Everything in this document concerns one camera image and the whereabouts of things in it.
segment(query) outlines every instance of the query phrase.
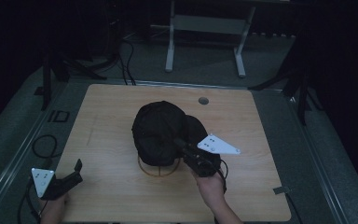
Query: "table leg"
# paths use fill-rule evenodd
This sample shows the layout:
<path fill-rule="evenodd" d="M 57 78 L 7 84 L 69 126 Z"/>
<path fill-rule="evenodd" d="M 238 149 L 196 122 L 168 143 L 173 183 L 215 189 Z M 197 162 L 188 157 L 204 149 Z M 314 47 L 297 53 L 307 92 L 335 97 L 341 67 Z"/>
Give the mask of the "table leg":
<path fill-rule="evenodd" d="M 235 57 L 235 62 L 237 64 L 239 77 L 246 76 L 241 53 L 242 53 L 243 45 L 245 44 L 246 37 L 248 36 L 254 14 L 255 14 L 255 7 L 252 7 L 250 9 L 245 25 L 243 26 L 243 31 L 241 33 L 241 42 L 236 48 L 234 48 L 234 57 Z"/>
<path fill-rule="evenodd" d="M 165 63 L 165 71 L 166 72 L 171 72 L 172 68 L 173 68 L 173 54 L 174 54 L 174 49 L 175 49 L 175 45 L 173 43 L 173 32 L 174 32 L 173 19 L 175 17 L 174 10 L 175 10 L 175 1 L 172 0 L 171 1 L 171 20 L 170 20 L 170 44 L 168 46 L 167 61 Z"/>

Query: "black cable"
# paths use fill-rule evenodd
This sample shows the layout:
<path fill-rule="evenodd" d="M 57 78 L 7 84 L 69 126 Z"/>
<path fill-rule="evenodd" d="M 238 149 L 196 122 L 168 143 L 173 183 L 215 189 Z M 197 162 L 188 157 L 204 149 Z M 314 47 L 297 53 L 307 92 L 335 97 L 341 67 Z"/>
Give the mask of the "black cable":
<path fill-rule="evenodd" d="M 37 153 L 37 152 L 36 152 L 36 149 L 35 149 L 36 143 L 37 143 L 40 139 L 45 138 L 45 137 L 52 138 L 53 141 L 54 141 L 54 147 L 53 147 L 53 149 L 51 150 L 50 155 L 48 155 L 48 156 L 44 156 L 44 155 L 41 155 L 41 154 Z M 54 135 L 52 135 L 52 134 L 44 134 L 44 135 L 41 135 L 41 136 L 37 137 L 37 138 L 34 140 L 34 142 L 32 143 L 32 151 L 33 151 L 33 153 L 36 155 L 36 157 L 39 157 L 39 158 L 42 158 L 42 159 L 53 159 L 53 158 L 56 158 L 56 157 L 61 156 L 61 153 L 54 154 L 56 150 L 57 150 L 57 138 L 56 138 Z"/>
<path fill-rule="evenodd" d="M 223 176 L 222 172 L 220 170 L 216 170 L 216 172 L 222 177 L 223 179 L 223 192 L 226 193 L 227 191 L 227 185 L 226 185 L 226 179 Z"/>
<path fill-rule="evenodd" d="M 131 58 L 132 58 L 132 55 L 133 55 L 133 52 L 134 52 L 133 44 L 130 43 L 129 41 L 127 41 L 127 40 L 122 40 L 122 43 L 125 43 L 125 44 L 128 44 L 128 45 L 131 46 L 131 53 L 130 53 L 129 59 L 127 60 L 126 65 L 124 65 L 124 60 L 121 57 L 121 55 L 118 55 L 118 59 L 119 59 L 120 64 L 121 64 L 120 69 L 121 69 L 121 72 L 122 72 L 123 80 L 126 83 L 126 85 L 128 85 L 127 79 L 126 79 L 126 73 L 127 73 L 128 77 L 129 77 L 129 79 L 131 81 L 132 86 L 136 86 L 135 79 L 132 77 L 131 72 L 130 72 L 130 61 L 131 61 Z"/>
<path fill-rule="evenodd" d="M 41 155 L 39 154 L 38 152 L 36 152 L 36 143 L 42 139 L 42 138 L 51 138 L 53 139 L 54 141 L 54 146 L 53 146 L 53 149 L 51 150 L 51 153 L 48 155 L 48 156 L 45 156 L 45 155 Z M 32 151 L 33 153 L 36 155 L 36 157 L 38 158 L 42 158 L 42 159 L 46 159 L 47 160 L 47 164 L 44 163 L 43 165 L 43 169 L 48 169 L 49 166 L 51 165 L 51 161 L 53 158 L 56 158 L 56 157 L 59 157 L 61 156 L 61 153 L 58 153 L 58 154 L 55 154 L 56 153 L 56 150 L 57 150 L 57 138 L 52 135 L 52 134 L 44 134 L 44 135 L 41 135 L 39 137 L 37 137 L 33 144 L 32 144 Z M 31 196 L 30 196 L 30 190 L 31 190 L 31 187 L 32 185 L 34 184 L 34 181 L 33 181 L 33 178 L 30 176 L 29 179 L 28 179 L 28 183 L 26 185 L 26 188 L 25 188 L 25 192 L 24 194 L 22 195 L 22 198 L 21 198 L 21 201 L 20 201 L 20 204 L 19 204 L 19 208 L 17 210 L 17 223 L 18 224 L 21 224 L 21 209 L 22 209 L 22 206 L 24 204 L 24 202 L 26 201 L 27 204 L 28 204 L 28 207 L 31 209 L 31 214 L 33 215 L 33 217 L 36 219 L 37 222 L 40 221 L 40 214 L 36 212 L 36 209 L 34 208 L 34 205 L 32 204 L 32 201 L 31 201 Z"/>
<path fill-rule="evenodd" d="M 112 61 L 112 64 L 111 64 L 109 67 L 107 67 L 106 69 L 104 69 L 104 70 L 102 70 L 102 71 L 98 71 L 98 74 L 104 73 L 104 72 L 106 72 L 107 70 L 109 70 L 109 69 L 115 67 L 115 66 L 117 65 L 117 63 L 118 63 L 118 57 L 116 57 L 116 58 Z"/>
<path fill-rule="evenodd" d="M 111 69 L 112 67 L 114 67 L 116 65 L 116 63 L 117 63 L 117 58 L 111 56 L 111 57 L 107 58 L 107 60 L 105 62 L 90 65 L 87 68 L 92 71 L 97 71 L 98 69 L 102 69 L 102 68 L 105 68 L 110 65 L 105 70 L 98 72 L 98 73 L 102 73 L 102 72 L 107 71 L 107 70 Z"/>
<path fill-rule="evenodd" d="M 222 163 L 224 163 L 225 164 L 225 166 L 226 166 L 226 175 L 225 175 L 225 179 L 227 178 L 227 176 L 228 176 L 228 166 L 227 166 L 227 163 L 225 162 L 225 161 L 223 161 L 223 160 L 220 160 Z"/>
<path fill-rule="evenodd" d="M 46 206 L 48 205 L 48 200 L 45 202 L 45 205 L 43 205 L 43 208 L 39 212 L 39 216 L 42 216 L 43 211 L 45 211 Z"/>

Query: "hand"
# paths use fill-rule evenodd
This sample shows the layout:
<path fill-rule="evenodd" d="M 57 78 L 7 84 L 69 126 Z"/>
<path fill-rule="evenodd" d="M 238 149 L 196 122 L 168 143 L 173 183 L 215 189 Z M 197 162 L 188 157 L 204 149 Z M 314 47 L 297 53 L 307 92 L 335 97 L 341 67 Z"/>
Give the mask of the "hand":
<path fill-rule="evenodd" d="M 223 191 L 224 182 L 220 174 L 216 173 L 208 177 L 199 177 L 193 171 L 191 174 L 196 179 L 202 199 L 208 207 L 214 209 L 216 206 L 226 203 Z"/>
<path fill-rule="evenodd" d="M 39 200 L 40 209 L 43 209 L 40 219 L 41 224 L 61 223 L 65 213 L 65 204 L 69 201 L 69 194 L 65 193 L 56 200 Z"/>
<path fill-rule="evenodd" d="M 199 177 L 193 171 L 191 174 L 196 179 L 203 201 L 220 224 L 242 224 L 240 218 L 226 202 L 223 190 L 224 181 L 220 174 L 216 173 L 208 177 Z"/>

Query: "cable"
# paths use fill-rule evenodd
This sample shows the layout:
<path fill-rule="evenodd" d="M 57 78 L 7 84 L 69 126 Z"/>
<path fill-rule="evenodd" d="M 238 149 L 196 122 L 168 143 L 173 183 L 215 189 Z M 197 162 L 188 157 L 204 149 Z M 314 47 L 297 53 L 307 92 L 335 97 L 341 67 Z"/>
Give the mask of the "cable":
<path fill-rule="evenodd" d="M 216 170 L 216 172 L 222 177 L 223 179 L 223 192 L 226 193 L 227 191 L 227 185 L 226 185 L 226 179 L 223 176 L 222 172 L 220 170 Z"/>
<path fill-rule="evenodd" d="M 107 54 L 108 53 L 108 50 L 109 50 L 109 46 L 110 46 L 110 38 L 111 38 L 111 34 L 110 34 L 110 26 L 111 26 L 111 23 L 109 22 L 109 15 L 108 15 L 108 1 L 106 0 L 105 3 L 104 3 L 104 7 L 103 7 L 103 15 L 104 15 L 104 19 L 105 19 L 105 22 L 106 22 L 106 27 L 107 27 L 107 38 L 106 38 L 106 43 L 105 43 L 105 46 L 104 46 L 104 49 L 103 49 L 103 54 Z M 76 4 L 76 11 L 77 13 L 80 15 L 80 12 L 79 12 L 79 9 L 78 9 L 78 6 Z M 87 69 L 89 70 L 92 70 L 92 71 L 96 71 L 98 69 L 103 69 L 105 68 L 106 66 L 109 66 L 108 68 L 104 69 L 102 72 L 105 72 L 109 69 L 111 69 L 112 67 L 114 67 L 117 63 L 117 58 L 114 57 L 114 55 L 109 55 L 107 57 L 107 60 L 105 62 L 102 62 L 102 63 L 97 63 L 97 64 L 94 64 L 94 65 L 91 65 L 91 66 L 85 66 Z M 71 64 L 69 63 L 65 63 L 67 66 L 69 67 L 72 67 L 74 68 Z"/>
<path fill-rule="evenodd" d="M 115 67 L 115 66 L 117 65 L 117 63 L 118 63 L 118 57 L 116 57 L 116 58 L 112 61 L 112 64 L 111 64 L 109 67 L 107 67 L 106 69 L 104 69 L 104 70 L 102 70 L 102 71 L 98 71 L 98 74 L 104 73 L 104 72 L 106 72 L 107 70 L 109 70 L 109 69 Z"/>
<path fill-rule="evenodd" d="M 226 179 L 227 176 L 228 176 L 228 166 L 227 166 L 227 163 L 225 161 L 223 161 L 223 160 L 220 160 L 220 161 L 222 161 L 226 166 L 226 175 L 225 175 L 225 179 Z"/>
<path fill-rule="evenodd" d="M 122 40 L 122 43 L 125 43 L 125 44 L 128 44 L 128 45 L 131 46 L 130 57 L 129 57 L 129 59 L 127 60 L 126 65 L 124 65 L 124 61 L 123 61 L 123 58 L 121 57 L 121 55 L 120 55 L 120 54 L 118 55 L 118 60 L 120 61 L 120 64 L 121 64 L 120 69 L 121 69 L 121 72 L 122 72 L 123 80 L 124 80 L 124 82 L 126 83 L 126 85 L 128 85 L 127 79 L 126 79 L 126 73 L 127 73 L 127 75 L 128 75 L 129 78 L 130 78 L 130 81 L 131 81 L 132 86 L 136 86 L 135 79 L 132 77 L 131 72 L 130 72 L 130 61 L 131 61 L 131 58 L 132 58 L 132 54 L 133 54 L 133 52 L 134 52 L 133 44 L 130 43 L 129 41 L 127 41 L 127 40 Z"/>
<path fill-rule="evenodd" d="M 51 150 L 51 153 L 48 156 L 39 154 L 38 152 L 36 152 L 36 148 L 35 148 L 36 143 L 40 139 L 46 138 L 46 137 L 52 138 L 53 141 L 54 141 L 53 149 Z M 34 140 L 33 144 L 32 144 L 32 151 L 36 155 L 36 157 L 46 159 L 46 161 L 42 165 L 43 169 L 48 169 L 49 168 L 49 166 L 52 163 L 53 158 L 61 156 L 61 153 L 55 154 L 56 150 L 57 150 L 57 138 L 52 134 L 41 135 L 41 136 L 37 137 Z M 19 208 L 17 210 L 17 223 L 18 224 L 21 224 L 21 209 L 22 209 L 22 206 L 23 206 L 25 201 L 27 202 L 28 207 L 31 209 L 31 215 L 33 215 L 33 217 L 36 219 L 36 221 L 38 223 L 40 222 L 40 215 L 42 214 L 43 210 L 45 209 L 46 205 L 48 204 L 48 201 L 46 201 L 45 206 L 43 207 L 41 212 L 40 213 L 36 212 L 36 209 L 34 208 L 34 205 L 32 204 L 31 196 L 30 196 L 30 190 L 31 190 L 31 187 L 32 187 L 33 184 L 34 184 L 33 178 L 31 176 L 29 176 L 28 183 L 27 183 L 26 188 L 25 188 L 25 192 L 22 195 L 22 198 L 21 198 L 21 201 L 20 201 L 20 204 L 19 204 Z"/>
<path fill-rule="evenodd" d="M 39 153 L 36 152 L 36 149 L 35 149 L 35 146 L 36 146 L 36 143 L 42 139 L 42 138 L 45 138 L 45 137 L 49 137 L 49 138 L 52 138 L 54 140 L 54 147 L 53 149 L 51 150 L 51 153 L 49 156 L 44 156 L 44 155 L 41 155 Z M 32 143 L 32 151 L 33 153 L 36 155 L 36 157 L 39 157 L 39 158 L 42 158 L 42 159 L 52 159 L 52 158 L 56 158 L 56 157 L 59 157 L 61 156 L 61 153 L 58 153 L 58 154 L 54 154 L 55 151 L 57 150 L 57 138 L 52 135 L 52 134 L 44 134 L 44 135 L 41 135 L 39 137 L 37 137 L 34 142 Z"/>

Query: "gray floor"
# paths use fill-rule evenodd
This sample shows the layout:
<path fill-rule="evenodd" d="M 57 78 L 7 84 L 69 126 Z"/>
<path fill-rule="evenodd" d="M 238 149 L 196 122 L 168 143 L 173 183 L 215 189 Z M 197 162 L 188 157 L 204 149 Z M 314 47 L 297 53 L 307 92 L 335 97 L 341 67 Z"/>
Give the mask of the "gray floor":
<path fill-rule="evenodd" d="M 250 36 L 242 54 L 247 77 L 239 78 L 230 46 L 194 43 L 180 36 L 173 72 L 165 73 L 165 37 L 156 35 L 148 43 L 136 35 L 127 37 L 134 46 L 130 69 L 138 85 L 171 83 L 246 89 L 276 74 L 294 40 Z M 122 57 L 126 60 L 130 53 L 130 45 L 124 44 Z M 60 152 L 88 85 L 124 84 L 118 66 L 98 72 L 108 79 L 95 81 L 73 71 L 69 83 L 54 81 L 54 100 L 47 111 L 41 112 L 41 97 L 33 95 L 41 85 L 41 70 L 38 70 L 7 105 L 0 116 L 0 223 L 15 222 L 29 170 L 43 163 L 30 149 L 36 137 L 54 134 Z M 282 85 L 284 82 L 268 90 L 254 91 L 254 97 L 282 184 L 291 189 L 289 195 L 299 217 L 303 223 L 358 223 L 358 177 L 328 117 L 310 104 L 307 126 L 300 125 L 295 115 L 296 102 L 277 91 Z M 69 120 L 48 122 L 52 110 L 70 112 Z M 49 152 L 53 145 L 47 141 L 37 147 Z M 299 223 L 292 205 L 291 208 L 292 219 L 286 223 Z M 33 222 L 28 211 L 24 205 L 23 223 Z"/>

